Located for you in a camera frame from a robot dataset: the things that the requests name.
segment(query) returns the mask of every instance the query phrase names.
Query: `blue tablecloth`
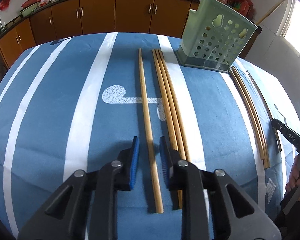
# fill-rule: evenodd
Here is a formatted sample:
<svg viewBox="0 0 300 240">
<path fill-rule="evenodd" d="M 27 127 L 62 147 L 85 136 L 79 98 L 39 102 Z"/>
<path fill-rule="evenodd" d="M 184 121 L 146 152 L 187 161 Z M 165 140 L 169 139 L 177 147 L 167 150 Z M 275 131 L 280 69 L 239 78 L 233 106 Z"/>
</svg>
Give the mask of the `blue tablecloth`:
<svg viewBox="0 0 300 240">
<path fill-rule="evenodd" d="M 271 168 L 264 170 L 247 110 L 228 74 L 179 66 L 180 39 L 138 33 L 68 38 L 26 50 L 0 84 L 0 219 L 14 234 L 77 169 L 94 171 L 140 138 L 135 189 L 118 193 L 118 237 L 180 239 L 181 211 L 172 210 L 159 156 L 168 137 L 151 49 L 161 48 L 185 124 L 192 162 L 224 169 L 274 218 L 296 154 L 282 137 L 279 153 L 258 83 L 274 117 L 300 134 L 284 89 L 269 73 L 241 59 L 238 68 L 265 131 Z M 141 105 L 142 48 L 164 213 L 155 214 Z"/>
</svg>

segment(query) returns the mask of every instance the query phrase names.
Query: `metal bolt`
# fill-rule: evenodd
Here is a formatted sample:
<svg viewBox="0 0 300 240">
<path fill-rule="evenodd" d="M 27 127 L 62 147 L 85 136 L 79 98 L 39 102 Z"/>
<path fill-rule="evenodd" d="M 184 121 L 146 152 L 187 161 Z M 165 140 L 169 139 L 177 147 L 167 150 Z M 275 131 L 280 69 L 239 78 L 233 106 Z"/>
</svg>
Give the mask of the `metal bolt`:
<svg viewBox="0 0 300 240">
<path fill-rule="evenodd" d="M 226 174 L 225 171 L 221 169 L 216 170 L 215 173 L 218 177 L 223 177 Z"/>
<path fill-rule="evenodd" d="M 112 167 L 120 167 L 121 165 L 122 165 L 122 163 L 118 160 L 111 162 Z"/>
<path fill-rule="evenodd" d="M 85 171 L 83 170 L 77 170 L 75 173 L 74 173 L 74 176 L 75 177 L 83 177 L 85 174 Z"/>
<path fill-rule="evenodd" d="M 180 161 L 178 161 L 178 165 L 181 167 L 186 167 L 186 166 L 188 166 L 188 162 L 185 160 L 180 160 Z"/>
</svg>

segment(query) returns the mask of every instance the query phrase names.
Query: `wooden chopstick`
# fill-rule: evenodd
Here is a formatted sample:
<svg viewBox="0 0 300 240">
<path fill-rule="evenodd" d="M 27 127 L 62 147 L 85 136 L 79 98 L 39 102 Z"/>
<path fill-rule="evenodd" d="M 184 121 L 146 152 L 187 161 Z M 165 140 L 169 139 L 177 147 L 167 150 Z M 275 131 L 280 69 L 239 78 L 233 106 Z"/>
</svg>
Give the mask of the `wooden chopstick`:
<svg viewBox="0 0 300 240">
<path fill-rule="evenodd" d="M 250 120 L 251 120 L 251 123 L 253 126 L 253 130 L 255 132 L 256 141 L 257 141 L 258 148 L 259 148 L 260 158 L 261 158 L 261 160 L 265 160 L 266 157 L 265 157 L 264 145 L 263 145 L 262 139 L 261 139 L 261 131 L 260 131 L 260 127 L 258 126 L 258 123 L 256 120 L 258 118 L 258 116 L 255 116 L 255 114 L 252 110 L 251 102 L 249 101 L 248 96 L 246 95 L 246 92 L 242 87 L 242 83 L 239 82 L 237 75 L 234 74 L 234 71 L 231 68 L 229 69 L 229 75 L 232 78 L 234 84 L 236 85 L 236 87 L 241 95 L 241 98 L 247 108 L 247 111 L 248 111 L 248 114 L 249 114 L 249 117 L 250 117 Z M 264 161 L 264 167 L 265 168 L 267 167 L 266 161 Z"/>
<path fill-rule="evenodd" d="M 259 86 L 257 85 L 256 81 L 253 79 L 253 77 L 251 76 L 251 74 L 250 74 L 250 72 L 249 72 L 248 70 L 247 70 L 247 73 L 248 73 L 248 75 L 249 75 L 249 77 L 250 77 L 250 79 L 251 79 L 253 85 L 254 85 L 255 88 L 257 89 L 257 91 L 258 91 L 258 93 L 259 93 L 259 96 L 261 97 L 261 100 L 262 100 L 262 102 L 263 102 L 263 104 L 264 104 L 264 106 L 265 106 L 265 108 L 266 108 L 266 110 L 267 110 L 267 112 L 268 112 L 268 116 L 269 116 L 269 118 L 270 118 L 270 121 L 272 121 L 272 120 L 273 120 L 272 112 L 271 112 L 271 110 L 270 110 L 270 108 L 269 108 L 269 106 L 268 106 L 268 104 L 267 104 L 267 102 L 266 102 L 266 100 L 265 100 L 263 94 L 261 93 L 261 90 L 260 90 Z M 274 129 L 274 134 L 275 134 L 275 136 L 276 136 L 276 138 L 277 138 L 277 143 L 278 143 L 278 149 L 279 149 L 279 152 L 282 152 L 282 143 L 281 143 L 281 140 L 280 140 L 278 131 L 277 131 L 276 128 L 273 128 L 273 129 Z"/>
<path fill-rule="evenodd" d="M 163 53 L 160 49 L 158 50 L 158 52 L 159 52 L 159 55 L 160 55 L 160 58 L 161 58 L 161 62 L 162 62 L 163 68 L 164 68 L 164 72 L 166 73 L 166 77 L 167 77 L 167 80 L 168 80 L 168 87 L 170 87 L 170 91 L 171 91 L 171 95 L 172 95 L 172 99 L 173 99 L 173 105 L 175 106 L 175 110 L 176 110 L 176 113 L 177 113 L 177 119 L 178 119 L 178 122 L 179 122 L 181 137 L 182 137 L 183 146 L 184 146 L 184 150 L 185 150 L 185 157 L 186 157 L 187 161 L 191 162 L 188 143 L 187 143 L 187 138 L 186 138 L 186 132 L 185 132 L 185 128 L 184 128 L 184 125 L 183 125 L 181 112 L 180 112 L 179 104 L 178 104 L 178 101 L 177 101 L 176 92 L 173 88 L 172 80 L 171 80 L 166 62 L 165 62 L 164 57 L 163 57 Z"/>
<path fill-rule="evenodd" d="M 184 145 L 183 145 L 183 139 L 182 139 L 182 135 L 181 135 L 179 120 L 178 120 L 178 116 L 177 116 L 176 107 L 174 105 L 174 101 L 173 101 L 173 98 L 172 98 L 171 88 L 169 86 L 167 74 L 164 70 L 162 59 L 160 57 L 159 51 L 155 50 L 155 52 L 156 52 L 157 58 L 159 60 L 159 66 L 160 66 L 160 70 L 161 70 L 161 73 L 162 73 L 164 86 L 165 86 L 165 89 L 166 89 L 166 92 L 167 92 L 167 95 L 168 95 L 168 101 L 169 101 L 169 105 L 170 105 L 170 110 L 171 110 L 171 115 L 172 115 L 172 120 L 173 120 L 173 126 L 174 126 L 174 130 L 175 130 L 176 137 L 177 137 L 178 150 L 179 150 L 181 159 L 186 160 L 186 153 L 185 153 L 185 148 L 184 148 Z"/>
<path fill-rule="evenodd" d="M 262 128 L 262 125 L 261 125 L 261 122 L 260 122 L 260 118 L 259 118 L 259 115 L 258 115 L 258 112 L 256 110 L 256 107 L 251 99 L 251 96 L 247 90 L 247 87 L 245 86 L 238 70 L 233 67 L 233 72 L 234 72 L 234 75 L 236 76 L 237 80 L 239 81 L 246 97 L 247 97 L 247 100 L 248 100 L 248 103 L 250 104 L 251 106 L 251 109 L 252 109 L 252 113 L 255 117 L 255 120 L 257 122 L 257 127 L 258 127 L 258 130 L 259 130 L 259 133 L 260 133 L 260 136 L 261 136 L 261 144 L 262 144 L 262 147 L 263 147 L 263 152 L 264 152 L 264 156 L 265 158 L 263 159 L 264 161 L 264 168 L 267 169 L 270 167 L 270 160 L 269 160 L 269 153 L 268 153 L 268 146 L 267 146 L 267 142 L 266 142 L 266 137 L 265 137 L 265 134 L 264 134 L 264 131 L 263 131 L 263 128 Z"/>
<path fill-rule="evenodd" d="M 163 213 L 163 204 L 161 198 L 157 163 L 154 157 L 154 145 L 153 145 L 150 113 L 149 113 L 149 106 L 148 106 L 148 96 L 146 90 L 146 79 L 145 79 L 145 72 L 143 70 L 141 49 L 139 49 L 139 72 L 140 72 L 143 118 L 145 121 L 146 139 L 148 144 L 148 153 L 149 153 L 150 171 L 151 171 L 151 179 L 152 179 L 152 188 L 154 191 L 155 209 L 157 213 Z"/>
<path fill-rule="evenodd" d="M 160 63 L 162 64 L 161 60 L 158 59 L 156 50 L 152 50 L 153 54 L 153 59 L 154 59 L 154 65 L 155 65 L 155 70 L 157 72 L 158 76 L 158 82 L 159 82 L 159 87 L 161 91 L 161 96 L 162 96 L 162 103 L 163 103 L 163 108 L 164 108 L 164 113 L 166 115 L 166 120 L 167 120 L 167 126 L 168 126 L 168 133 L 169 133 L 169 138 L 170 138 L 170 144 L 171 147 L 174 150 L 178 150 L 178 146 L 180 145 L 177 141 L 176 137 L 176 126 L 175 126 L 175 120 L 172 117 L 172 109 L 175 111 L 174 104 L 171 104 L 171 100 L 169 100 L 169 97 L 171 94 L 169 86 L 166 86 L 166 83 L 164 82 L 164 74 L 161 69 L 160 69 Z M 179 201 L 179 208 L 182 209 L 182 190 L 178 190 L 178 201 Z"/>
<path fill-rule="evenodd" d="M 158 76 L 158 82 L 159 82 L 159 87 L 160 87 L 160 92 L 162 96 L 162 104 L 164 108 L 164 113 L 166 115 L 166 120 L 167 120 L 167 126 L 168 126 L 168 133 L 169 133 L 169 139 L 170 139 L 170 144 L 172 149 L 178 150 L 178 143 L 177 143 L 177 138 L 176 138 L 176 133 L 173 127 L 173 120 L 172 120 L 172 115 L 171 115 L 171 109 L 168 101 L 168 95 L 167 91 L 163 82 L 163 77 L 162 73 L 160 71 L 159 67 L 159 62 L 156 56 L 155 51 L 152 51 L 153 53 L 153 58 L 154 58 L 154 65 L 155 65 L 155 70 L 157 72 Z"/>
</svg>

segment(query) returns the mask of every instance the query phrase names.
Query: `red plastic bag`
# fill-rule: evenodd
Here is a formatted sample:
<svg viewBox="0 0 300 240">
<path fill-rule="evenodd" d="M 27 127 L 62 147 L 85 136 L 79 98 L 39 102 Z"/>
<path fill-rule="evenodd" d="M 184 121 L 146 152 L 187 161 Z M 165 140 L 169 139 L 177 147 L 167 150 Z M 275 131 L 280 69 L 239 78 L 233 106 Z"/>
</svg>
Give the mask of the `red plastic bag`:
<svg viewBox="0 0 300 240">
<path fill-rule="evenodd" d="M 9 7 L 10 0 L 2 0 L 0 2 L 0 10 L 3 11 Z"/>
</svg>

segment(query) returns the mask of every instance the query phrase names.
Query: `bamboo chopstick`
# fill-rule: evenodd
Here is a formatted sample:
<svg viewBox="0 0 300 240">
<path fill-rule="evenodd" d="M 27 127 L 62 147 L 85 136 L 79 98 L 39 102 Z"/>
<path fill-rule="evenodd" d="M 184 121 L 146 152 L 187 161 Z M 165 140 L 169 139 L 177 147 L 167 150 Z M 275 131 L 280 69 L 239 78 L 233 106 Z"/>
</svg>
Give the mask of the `bamboo chopstick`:
<svg viewBox="0 0 300 240">
<path fill-rule="evenodd" d="M 154 157 L 154 145 L 153 145 L 152 129 L 151 129 L 151 122 L 150 122 L 149 106 L 148 106 L 148 96 L 146 90 L 146 79 L 143 70 L 141 49 L 139 49 L 139 72 L 140 72 L 143 118 L 145 121 L 146 139 L 148 144 L 148 153 L 149 153 L 150 171 L 151 171 L 151 179 L 152 179 L 152 188 L 154 192 L 155 209 L 157 213 L 163 213 L 163 204 L 161 198 L 157 163 Z"/>
<path fill-rule="evenodd" d="M 267 104 L 267 102 L 266 102 L 266 100 L 265 100 L 263 94 L 261 93 L 261 90 L 260 90 L 259 86 L 257 85 L 256 81 L 253 79 L 253 77 L 251 76 L 251 74 L 250 74 L 250 72 L 249 72 L 248 70 L 247 70 L 247 73 L 248 73 L 248 75 L 249 75 L 249 77 L 250 77 L 250 79 L 251 79 L 253 85 L 254 85 L 255 88 L 257 89 L 257 91 L 258 91 L 258 93 L 259 93 L 259 96 L 261 97 L 261 100 L 262 100 L 262 102 L 263 102 L 263 104 L 264 104 L 264 106 L 265 106 L 265 108 L 266 108 L 266 110 L 267 110 L 267 112 L 268 112 L 268 116 L 269 116 L 269 118 L 270 118 L 270 121 L 272 121 L 272 120 L 273 120 L 272 112 L 271 112 L 271 110 L 270 110 L 270 108 L 269 108 L 269 106 L 268 106 L 268 104 Z M 277 138 L 277 143 L 278 143 L 278 149 L 279 149 L 279 152 L 282 152 L 282 145 L 281 145 L 282 143 L 281 143 L 281 140 L 280 140 L 278 131 L 277 131 L 276 128 L 273 128 L 273 129 L 274 129 L 275 137 Z"/>
<path fill-rule="evenodd" d="M 262 23 L 270 14 L 272 14 L 280 5 L 282 5 L 285 2 L 285 0 L 280 0 L 277 2 L 263 17 L 258 20 L 255 25 L 258 26 L 260 23 Z"/>
<path fill-rule="evenodd" d="M 167 76 L 167 79 L 168 79 L 168 84 L 169 84 L 169 87 L 170 87 L 173 103 L 174 103 L 174 106 L 175 106 L 175 109 L 176 109 L 177 118 L 178 118 L 178 121 L 179 121 L 179 127 L 180 127 L 180 131 L 181 131 L 181 136 L 182 136 L 182 140 L 183 140 L 183 146 L 184 146 L 184 149 L 185 149 L 186 160 L 191 162 L 188 143 L 187 143 L 187 138 L 186 138 L 186 132 L 185 132 L 185 128 L 184 128 L 184 125 L 183 125 L 182 118 L 181 118 L 181 112 L 180 112 L 179 104 L 178 104 L 178 101 L 177 101 L 177 96 L 176 96 L 175 90 L 173 88 L 173 84 L 172 84 L 172 81 L 171 81 L 171 77 L 170 77 L 166 62 L 165 62 L 164 57 L 163 57 L 163 53 L 160 49 L 158 51 L 159 51 L 159 55 L 160 55 L 160 58 L 161 58 L 161 62 L 163 64 L 164 72 L 166 73 L 166 76 Z"/>
<path fill-rule="evenodd" d="M 168 101 L 167 91 L 166 91 L 166 88 L 165 88 L 165 85 L 163 82 L 163 77 L 162 77 L 162 74 L 160 71 L 159 62 L 156 57 L 155 51 L 153 50 L 152 53 L 153 53 L 153 58 L 154 58 L 155 70 L 156 70 L 157 76 L 158 76 L 158 82 L 159 82 L 159 87 L 160 87 L 161 96 L 162 96 L 162 104 L 163 104 L 163 108 L 164 108 L 164 113 L 166 115 L 166 120 L 167 120 L 170 144 L 171 144 L 172 149 L 178 150 L 178 143 L 177 143 L 176 133 L 175 133 L 175 130 L 173 127 L 173 120 L 172 120 L 171 109 L 170 109 L 171 105 L 169 104 L 169 101 Z"/>
<path fill-rule="evenodd" d="M 158 76 L 158 82 L 159 82 L 159 87 L 160 87 L 160 91 L 161 91 L 164 112 L 165 112 L 166 120 L 167 120 L 170 144 L 174 150 L 178 150 L 178 146 L 180 144 L 178 144 L 178 141 L 177 141 L 175 120 L 173 120 L 172 113 L 171 113 L 172 112 L 171 110 L 174 109 L 174 111 L 175 111 L 175 108 L 174 108 L 174 104 L 173 103 L 171 104 L 171 102 L 169 100 L 169 96 L 168 96 L 168 94 L 170 92 L 170 88 L 168 86 L 166 86 L 166 84 L 164 82 L 163 73 L 160 69 L 160 63 L 162 64 L 161 60 L 159 63 L 159 59 L 157 57 L 155 50 L 152 50 L 152 53 L 153 53 L 155 70 L 156 70 L 157 76 Z M 178 201 L 179 201 L 179 208 L 182 209 L 182 190 L 178 190 Z"/>
<path fill-rule="evenodd" d="M 232 78 L 232 80 L 234 81 L 241 97 L 242 100 L 247 108 L 252 126 L 253 126 L 253 130 L 255 132 L 255 136 L 256 136 L 256 141 L 258 144 L 258 148 L 259 148 L 259 153 L 260 153 L 260 158 L 261 160 L 263 160 L 264 162 L 264 168 L 267 168 L 267 160 L 266 160 L 266 155 L 265 155 L 265 146 L 263 144 L 263 140 L 262 140 L 262 129 L 260 128 L 260 125 L 258 123 L 258 115 L 255 115 L 255 112 L 253 111 L 253 106 L 251 104 L 251 100 L 249 100 L 249 95 L 247 94 L 247 90 L 244 89 L 242 87 L 242 80 L 240 77 L 238 77 L 237 73 L 235 73 L 232 69 L 229 69 L 229 74 L 230 77 Z"/>
<path fill-rule="evenodd" d="M 175 130 L 176 137 L 177 137 L 178 150 L 179 150 L 181 159 L 186 160 L 186 153 L 185 153 L 185 148 L 184 148 L 184 145 L 183 145 L 183 140 L 182 140 L 180 125 L 179 125 L 179 121 L 178 121 L 177 111 L 176 111 L 176 107 L 175 107 L 175 104 L 174 104 L 174 101 L 173 101 L 173 98 L 172 98 L 171 88 L 170 88 L 170 85 L 169 85 L 169 82 L 168 82 L 167 74 L 164 70 L 162 59 L 160 57 L 159 51 L 155 50 L 155 52 L 157 54 L 157 59 L 159 61 L 159 66 L 160 66 L 160 70 L 161 70 L 161 73 L 162 73 L 164 86 L 165 86 L 165 89 L 166 89 L 167 95 L 168 95 L 168 101 L 169 101 L 169 105 L 170 105 L 170 109 L 171 109 L 173 126 L 174 126 L 174 130 Z"/>
<path fill-rule="evenodd" d="M 262 125 L 261 125 L 261 121 L 260 121 L 260 118 L 258 116 L 258 112 L 256 110 L 256 107 L 255 107 L 255 105 L 254 105 L 254 103 L 251 99 L 251 96 L 250 96 L 250 94 L 249 94 L 249 92 L 248 92 L 248 90 L 247 90 L 247 88 L 246 88 L 246 86 L 245 86 L 238 70 L 235 67 L 233 67 L 233 70 L 234 70 L 234 74 L 237 76 L 237 79 L 238 79 L 239 83 L 241 84 L 241 87 L 243 88 L 243 90 L 244 90 L 244 92 L 247 96 L 247 99 L 248 99 L 248 101 L 251 105 L 253 114 L 254 114 L 254 116 L 256 118 L 256 121 L 257 121 L 257 125 L 258 125 L 260 135 L 261 135 L 261 143 L 263 145 L 263 152 L 264 152 L 264 155 L 265 155 L 265 159 L 263 161 L 264 162 L 264 167 L 265 167 L 265 169 L 270 168 L 270 160 L 269 160 L 269 153 L 268 153 L 268 146 L 267 146 L 267 142 L 266 142 L 266 136 L 264 134 L 264 131 L 263 131 L 263 128 L 262 128 Z"/>
</svg>

